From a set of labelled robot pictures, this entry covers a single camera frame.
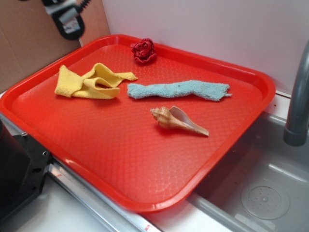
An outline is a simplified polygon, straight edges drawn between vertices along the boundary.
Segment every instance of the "red rose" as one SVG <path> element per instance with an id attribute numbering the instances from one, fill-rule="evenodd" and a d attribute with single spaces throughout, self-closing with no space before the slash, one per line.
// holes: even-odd
<path id="1" fill-rule="evenodd" d="M 156 57 L 154 42 L 151 39 L 142 39 L 139 43 L 131 44 L 134 59 L 146 63 Z"/>

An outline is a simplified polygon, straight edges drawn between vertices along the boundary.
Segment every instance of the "light blue towel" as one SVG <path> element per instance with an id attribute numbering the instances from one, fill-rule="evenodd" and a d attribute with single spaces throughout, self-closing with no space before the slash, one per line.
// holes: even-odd
<path id="1" fill-rule="evenodd" d="M 128 95 L 135 99 L 149 96 L 159 96 L 163 98 L 184 97 L 190 94 L 197 95 L 201 98 L 219 101 L 222 97 L 229 97 L 228 84 L 209 83 L 202 81 L 184 81 L 173 84 L 156 84 L 143 86 L 139 84 L 128 85 Z"/>

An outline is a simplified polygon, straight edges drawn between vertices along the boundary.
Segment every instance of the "white wall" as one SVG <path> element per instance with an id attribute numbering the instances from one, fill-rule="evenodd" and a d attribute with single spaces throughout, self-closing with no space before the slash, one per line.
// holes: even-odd
<path id="1" fill-rule="evenodd" d="M 264 72 L 292 93 L 309 40 L 308 0 L 102 0 L 111 34 Z"/>

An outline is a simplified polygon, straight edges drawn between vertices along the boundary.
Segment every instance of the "stainless steel sink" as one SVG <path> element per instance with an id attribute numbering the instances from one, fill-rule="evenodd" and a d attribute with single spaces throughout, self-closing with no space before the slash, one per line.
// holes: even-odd
<path id="1" fill-rule="evenodd" d="M 309 142 L 285 144 L 284 125 L 263 113 L 189 201 L 234 231 L 308 231 Z"/>

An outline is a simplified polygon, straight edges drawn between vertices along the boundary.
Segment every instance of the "tray rim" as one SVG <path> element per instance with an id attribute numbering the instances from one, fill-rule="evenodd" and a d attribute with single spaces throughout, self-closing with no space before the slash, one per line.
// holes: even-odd
<path id="1" fill-rule="evenodd" d="M 8 119 L 10 119 L 13 123 L 15 123 L 20 129 L 27 131 L 32 136 L 35 136 L 40 143 L 42 143 L 44 146 L 46 144 L 48 145 L 48 139 L 45 138 L 43 135 L 37 133 L 33 128 L 31 128 L 26 122 L 22 120 L 21 117 L 16 116 L 13 112 L 10 111 L 9 105 L 12 103 L 19 95 L 29 90 L 29 86 L 35 86 L 33 85 L 33 82 L 36 84 L 41 83 L 42 81 L 50 78 L 52 75 L 55 75 L 58 73 L 59 68 L 61 65 L 67 65 L 70 66 L 77 60 L 80 60 L 85 55 L 90 54 L 91 52 L 95 51 L 98 46 L 102 47 L 102 45 L 117 45 L 121 42 L 121 40 L 130 41 L 127 42 L 126 45 L 130 45 L 131 43 L 139 42 L 139 38 L 135 38 L 128 35 L 109 35 L 104 36 L 101 38 L 98 38 L 94 40 L 93 42 L 87 44 L 84 47 L 81 47 L 70 54 L 64 56 L 63 58 L 53 62 L 52 64 L 46 66 L 45 68 L 39 70 L 38 72 L 34 73 L 33 75 L 29 76 L 28 78 L 24 79 L 23 81 L 17 83 L 16 85 L 9 88 L 4 95 L 0 98 L 0 112 L 6 116 Z M 211 64 L 212 68 L 217 71 L 224 72 L 226 69 L 230 71 L 237 72 L 239 75 L 251 75 L 252 77 L 258 77 L 258 79 L 252 78 L 249 80 L 249 84 L 254 85 L 257 87 L 261 93 L 262 93 L 262 101 L 256 107 L 251 114 L 242 121 L 241 125 L 232 133 L 233 138 L 237 138 L 236 141 L 241 137 L 241 135 L 250 127 L 250 125 L 259 117 L 259 115 L 263 112 L 263 110 L 267 107 L 267 105 L 272 101 L 272 99 L 275 96 L 275 85 L 272 82 L 271 78 L 267 76 L 266 74 L 252 70 L 249 68 L 245 68 L 239 65 L 235 65 L 232 63 L 228 63 L 225 61 L 205 57 L 202 55 L 182 51 L 177 48 L 172 48 L 166 45 L 155 43 L 156 51 L 158 56 L 164 56 L 168 57 L 170 59 L 180 59 L 178 60 L 181 62 L 182 56 L 187 56 L 192 58 L 191 62 L 197 62 L 195 65 L 200 66 L 202 64 L 205 64 L 205 62 L 208 62 Z M 211 158 L 208 160 L 208 162 L 212 161 L 214 159 L 214 163 L 217 163 L 220 161 L 220 159 L 224 156 L 225 151 L 231 148 L 231 146 L 236 142 L 232 142 L 231 138 L 228 138 L 223 144 L 219 147 L 219 149 L 211 156 Z M 69 168 L 71 168 L 74 172 L 77 174 L 80 174 L 79 171 L 82 170 L 83 174 L 80 174 L 82 178 L 87 180 L 91 185 L 94 186 L 106 186 L 103 193 L 106 194 L 108 197 L 116 201 L 118 204 L 122 205 L 122 207 L 127 208 L 129 210 L 145 213 L 145 212 L 154 212 L 159 211 L 162 209 L 165 209 L 167 207 L 170 207 L 177 202 L 180 202 L 181 200 L 185 199 L 190 195 L 190 193 L 193 191 L 193 188 L 197 186 L 197 184 L 205 177 L 207 173 L 203 172 L 203 170 L 206 169 L 206 164 L 204 164 L 196 175 L 194 175 L 190 181 L 174 196 L 171 196 L 170 198 L 162 201 L 162 202 L 156 202 L 156 203 L 140 203 L 130 200 L 126 195 L 119 192 L 117 189 L 114 189 L 110 184 L 108 184 L 106 181 L 98 178 L 97 176 L 93 176 L 92 173 L 87 170 L 86 168 L 78 165 L 77 163 L 71 163 Z"/>

